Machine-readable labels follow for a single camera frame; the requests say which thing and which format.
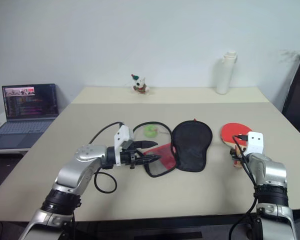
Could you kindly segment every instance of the white wall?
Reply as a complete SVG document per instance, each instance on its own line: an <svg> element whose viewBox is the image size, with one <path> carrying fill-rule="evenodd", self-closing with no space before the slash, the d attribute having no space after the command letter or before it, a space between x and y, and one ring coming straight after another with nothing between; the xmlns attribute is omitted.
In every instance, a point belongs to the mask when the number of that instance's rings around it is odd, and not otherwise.
<svg viewBox="0 0 300 240"><path fill-rule="evenodd" d="M212 87L238 52L232 86L281 108L300 53L300 0L0 0L2 85L56 83L61 106L83 86Z"/></svg>

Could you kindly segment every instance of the dark floor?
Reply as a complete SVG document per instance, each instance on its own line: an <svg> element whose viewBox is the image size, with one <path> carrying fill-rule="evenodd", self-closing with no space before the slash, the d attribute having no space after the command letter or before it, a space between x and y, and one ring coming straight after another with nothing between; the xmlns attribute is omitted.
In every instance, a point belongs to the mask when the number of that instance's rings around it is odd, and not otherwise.
<svg viewBox="0 0 300 240"><path fill-rule="evenodd" d="M18 164L22 155L0 155L0 184L10 174L13 168ZM230 224L224 225L202 225L181 227L180 225L174 228L155 228L146 227L146 229L125 229L123 226L126 224L122 222L122 227L118 229L111 229L107 222L102 222L102 227L91 224L95 236L102 240L161 240L161 239L204 239L204 240L225 240L228 239ZM87 223L78 223L77 229L88 231ZM298 240L300 240L300 220L296 223L296 231ZM23 227L11 222L0 222L0 240L17 240L21 235ZM246 231L248 226L245 224L239 225L233 233L235 240L247 240Z"/></svg>

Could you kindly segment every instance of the white water bottle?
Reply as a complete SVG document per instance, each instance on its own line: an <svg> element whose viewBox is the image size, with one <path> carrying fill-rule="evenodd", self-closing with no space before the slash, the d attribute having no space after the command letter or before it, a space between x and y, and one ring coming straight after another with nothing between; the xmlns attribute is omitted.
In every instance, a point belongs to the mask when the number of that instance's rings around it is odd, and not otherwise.
<svg viewBox="0 0 300 240"><path fill-rule="evenodd" d="M228 51L223 55L220 76L216 85L216 92L218 94L226 94L228 92L236 61L237 53L235 51Z"/></svg>

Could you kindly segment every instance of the beige table top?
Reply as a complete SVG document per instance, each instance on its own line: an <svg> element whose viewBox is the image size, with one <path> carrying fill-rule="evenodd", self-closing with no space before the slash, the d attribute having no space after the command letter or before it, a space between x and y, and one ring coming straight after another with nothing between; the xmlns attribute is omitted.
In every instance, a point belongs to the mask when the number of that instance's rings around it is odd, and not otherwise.
<svg viewBox="0 0 300 240"><path fill-rule="evenodd" d="M287 168L289 205L300 209L300 134L263 98L261 94L260 101L254 103L72 103L1 185L0 221L29 221L76 149L115 121L131 128L146 121L160 121L173 129L194 118L208 124L213 139L206 167L198 173L175 169L158 178L149 177L142 166L134 170L114 167L107 172L118 182L116 192L100 193L90 182L81 198L82 206L75 211L78 221L245 212L253 201L253 186L242 169L232 166L229 148L219 137L221 127L229 122L243 123L264 134L265 154ZM116 130L106 130L94 144L113 146ZM98 183L104 188L112 184L105 178Z"/></svg>

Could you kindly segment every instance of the plush toy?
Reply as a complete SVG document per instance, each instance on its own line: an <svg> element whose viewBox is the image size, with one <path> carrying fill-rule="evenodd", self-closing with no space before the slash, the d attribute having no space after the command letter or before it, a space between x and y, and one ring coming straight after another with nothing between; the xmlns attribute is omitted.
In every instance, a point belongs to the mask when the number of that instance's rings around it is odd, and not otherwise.
<svg viewBox="0 0 300 240"><path fill-rule="evenodd" d="M133 80L134 80L134 86L133 90L135 90L138 93L145 94L149 92L150 88L146 85L146 78L145 77L139 77L136 75L131 74Z"/></svg>

